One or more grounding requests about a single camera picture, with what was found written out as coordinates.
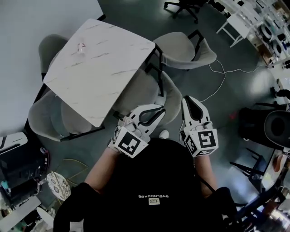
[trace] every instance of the white robotic glove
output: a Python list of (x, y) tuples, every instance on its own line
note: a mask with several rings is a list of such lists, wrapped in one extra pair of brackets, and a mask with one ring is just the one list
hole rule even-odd
[(180, 135), (190, 154), (210, 155), (218, 148), (218, 133), (213, 129), (207, 108), (191, 96), (183, 97), (181, 105), (185, 127)]
[[(146, 122), (141, 122), (145, 113), (156, 112)], [(129, 116), (119, 120), (108, 147), (134, 158), (150, 141), (150, 135), (165, 115), (163, 106), (150, 104), (135, 108)]]

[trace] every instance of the concrete floor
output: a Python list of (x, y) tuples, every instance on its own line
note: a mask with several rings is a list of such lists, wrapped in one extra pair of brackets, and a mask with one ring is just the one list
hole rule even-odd
[[(211, 5), (205, 4), (201, 8), (197, 14), (199, 24), (195, 24), (194, 19), (187, 12), (182, 12), (173, 19), (170, 11), (175, 12), (178, 7), (169, 5), (167, 10), (164, 10), (164, 0), (99, 0), (99, 3), (106, 14), (105, 22), (149, 40), (174, 31), (181, 31), (188, 35), (198, 29), (217, 54), (217, 60), (223, 64), (226, 71), (238, 68), (251, 71), (261, 64), (259, 55), (247, 39), (230, 48), (232, 40), (226, 33), (222, 31), (216, 35), (216, 31), (225, 23), (226, 18)], [(212, 68), (222, 71), (218, 62), (213, 63)], [(183, 95), (190, 95), (199, 100), (214, 93), (223, 79), (223, 74), (212, 72), (209, 66), (189, 72), (173, 68), (164, 70)], [(256, 72), (249, 74), (240, 71), (232, 72), (227, 74), (220, 90), (204, 102), (214, 127), (218, 128), (219, 149), (211, 155), (218, 185), (229, 187), (233, 199), (238, 203), (250, 201), (257, 195), (257, 191), (247, 177), (232, 167), (229, 161), (251, 167), (255, 160), (251, 158), (246, 147), (263, 155), (266, 161), (269, 160), (272, 149), (242, 140), (237, 134), (237, 114), (243, 107), (253, 107), (255, 102), (273, 102), (269, 93), (271, 86), (277, 87), (273, 76), (265, 67), (260, 67)], [(170, 133), (170, 139), (179, 141), (181, 122), (180, 113), (165, 127)], [(86, 163), (90, 170), (105, 149), (116, 124), (117, 119), (110, 113), (104, 122), (106, 129), (94, 134), (63, 143), (39, 137), (51, 154), (50, 169), (55, 170), (64, 158), (73, 158)], [(163, 128), (159, 128), (155, 134), (158, 134), (161, 129)], [(61, 167), (60, 174), (68, 177), (79, 170), (80, 166), (72, 163)], [(74, 181), (82, 182), (87, 173), (83, 173)], [(39, 198), (44, 205), (49, 205), (54, 196), (45, 185)]]

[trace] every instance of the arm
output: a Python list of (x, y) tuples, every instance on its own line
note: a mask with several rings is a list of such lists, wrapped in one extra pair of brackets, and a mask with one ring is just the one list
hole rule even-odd
[[(217, 189), (216, 178), (210, 163), (209, 155), (202, 155), (194, 158), (195, 169), (199, 176), (204, 179), (214, 190)], [(201, 183), (201, 191), (205, 198), (212, 194), (212, 191)]]
[(102, 193), (114, 172), (118, 157), (118, 152), (107, 147), (87, 175), (85, 183), (89, 184), (98, 193)]

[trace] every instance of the white wall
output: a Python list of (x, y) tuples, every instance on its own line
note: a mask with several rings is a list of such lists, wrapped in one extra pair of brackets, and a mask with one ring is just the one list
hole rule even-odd
[(42, 85), (40, 42), (102, 15), (97, 0), (0, 0), (0, 136), (23, 128)]

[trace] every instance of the black t-shirt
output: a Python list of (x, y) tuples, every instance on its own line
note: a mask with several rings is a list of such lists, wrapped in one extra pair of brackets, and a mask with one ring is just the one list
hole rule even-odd
[(232, 202), (228, 189), (204, 199), (187, 148), (172, 140), (151, 139), (135, 158), (121, 155), (100, 195), (88, 184), (72, 190), (54, 219), (53, 231), (69, 231), (84, 219), (84, 232), (124, 228), (217, 230), (221, 210)]

